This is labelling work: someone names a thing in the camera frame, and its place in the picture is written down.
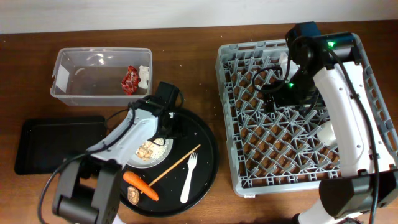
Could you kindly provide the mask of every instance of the dish rack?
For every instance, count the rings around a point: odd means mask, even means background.
[[[398,164],[398,137],[390,119],[360,38],[368,100],[379,132]],[[288,53],[285,40],[222,45],[216,73],[223,105],[226,145],[233,190],[238,196],[317,189],[323,179],[340,177],[338,146],[326,147],[316,133],[329,121],[326,107],[306,117],[293,106],[266,113],[262,93],[255,91],[251,77],[257,70],[278,64]],[[282,80],[269,70],[256,79],[258,85]]]

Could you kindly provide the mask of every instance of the green light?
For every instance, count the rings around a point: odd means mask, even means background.
[[[335,46],[335,44],[336,44],[336,42],[328,42],[329,47],[333,47],[333,46]]]

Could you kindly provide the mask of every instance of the black tray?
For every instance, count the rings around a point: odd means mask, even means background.
[[[149,184],[195,146],[201,144],[195,151],[198,153],[198,160],[192,174],[188,201],[184,204],[180,202],[181,191],[188,173],[188,158],[186,158],[152,186],[159,195],[158,202],[151,200],[145,194],[140,194],[138,204],[132,205],[127,199],[127,188],[130,185],[122,180],[122,203],[141,215],[166,217],[192,208],[206,195],[216,177],[220,156],[216,139],[210,128],[189,110],[180,109],[174,116],[187,137],[174,139],[170,154],[160,164],[147,169],[137,169],[127,165],[123,172],[133,171]]]
[[[106,136],[102,116],[30,119],[21,132],[16,174],[48,174],[68,156],[85,152]]]

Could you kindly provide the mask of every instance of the white plate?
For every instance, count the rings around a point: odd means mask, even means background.
[[[158,159],[149,159],[147,161],[143,161],[140,159],[140,157],[137,156],[135,150],[134,153],[131,155],[130,159],[127,161],[127,165],[139,168],[139,169],[145,169],[145,168],[150,168],[153,166],[156,166],[157,164],[160,164],[170,153],[173,147],[173,139],[166,139],[166,151],[164,152],[163,156],[158,158]]]

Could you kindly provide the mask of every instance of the orange carrot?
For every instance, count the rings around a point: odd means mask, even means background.
[[[140,191],[144,192],[148,197],[150,197],[152,200],[158,201],[159,196],[157,193],[149,187],[139,176],[131,171],[126,171],[123,174],[123,180],[126,181],[127,183],[137,187]]]

